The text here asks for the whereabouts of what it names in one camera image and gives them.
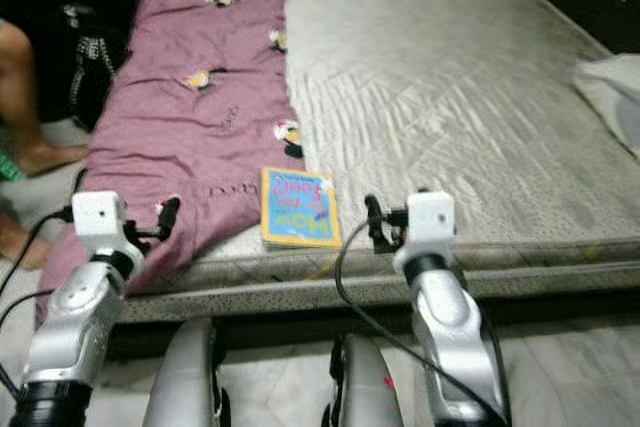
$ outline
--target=purple blanket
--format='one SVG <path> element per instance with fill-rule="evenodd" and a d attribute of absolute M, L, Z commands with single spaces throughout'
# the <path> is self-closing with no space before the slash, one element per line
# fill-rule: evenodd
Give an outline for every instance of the purple blanket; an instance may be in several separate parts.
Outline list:
<path fill-rule="evenodd" d="M 169 240 L 129 284 L 139 292 L 260 219 L 265 166 L 303 169 L 284 77 L 284 0 L 140 0 L 120 70 L 91 141 L 82 190 L 115 190 L 127 217 L 156 223 L 178 194 Z M 73 227 L 56 244 L 43 289 L 86 260 Z"/>

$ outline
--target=book cover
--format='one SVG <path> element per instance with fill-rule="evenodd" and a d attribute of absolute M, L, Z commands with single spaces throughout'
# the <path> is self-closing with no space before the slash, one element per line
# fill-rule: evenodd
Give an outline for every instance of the book cover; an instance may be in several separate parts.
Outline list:
<path fill-rule="evenodd" d="M 262 239 L 281 247 L 340 247 L 340 224 L 330 175 L 265 168 Z"/>

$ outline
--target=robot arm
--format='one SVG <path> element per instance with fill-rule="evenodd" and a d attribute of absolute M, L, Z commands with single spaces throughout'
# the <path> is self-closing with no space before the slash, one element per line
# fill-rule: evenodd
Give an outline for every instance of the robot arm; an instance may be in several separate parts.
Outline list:
<path fill-rule="evenodd" d="M 478 305 L 449 266 L 454 203 L 444 192 L 411 195 L 408 232 L 394 268 L 411 288 L 414 332 L 425 353 L 482 399 L 503 412 L 495 352 L 481 335 Z M 486 412 L 459 389 L 427 369 L 429 401 L 436 425 L 488 425 Z"/>
<path fill-rule="evenodd" d="M 73 196 L 76 234 L 90 260 L 49 300 L 47 318 L 31 344 L 11 427 L 84 425 L 126 283 L 143 267 L 147 246 L 139 237 L 168 237 L 179 206 L 178 198 L 168 201 L 159 226 L 140 235 L 135 223 L 126 221 L 124 201 L 115 192 Z"/>

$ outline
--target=person's leg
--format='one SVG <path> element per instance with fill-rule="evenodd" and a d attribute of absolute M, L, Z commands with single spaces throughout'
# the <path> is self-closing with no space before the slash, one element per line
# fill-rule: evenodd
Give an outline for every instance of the person's leg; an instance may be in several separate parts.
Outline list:
<path fill-rule="evenodd" d="M 17 147 L 17 163 L 38 174 L 86 154 L 85 146 L 54 147 L 42 135 L 37 113 L 35 62 L 31 42 L 18 27 L 0 26 L 0 117 Z"/>
<path fill-rule="evenodd" d="M 0 257 L 15 262 L 27 242 L 27 237 L 28 234 L 22 227 L 0 212 Z M 47 242 L 36 237 L 22 261 L 22 267 L 29 270 L 43 268 L 50 250 Z"/>

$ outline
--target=bed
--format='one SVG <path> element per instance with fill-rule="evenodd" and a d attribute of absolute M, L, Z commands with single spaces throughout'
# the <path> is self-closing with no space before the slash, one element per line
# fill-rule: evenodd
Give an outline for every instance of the bed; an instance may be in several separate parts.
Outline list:
<path fill-rule="evenodd" d="M 457 264 L 480 297 L 640 286 L 640 165 L 571 86 L 607 52 L 542 0 L 286 0 L 286 80 L 306 168 L 335 177 L 343 235 L 364 197 L 457 202 Z M 121 322 L 341 305 L 326 250 L 267 251 L 257 226 L 129 299 Z M 404 303 L 370 239 L 347 286 Z"/>

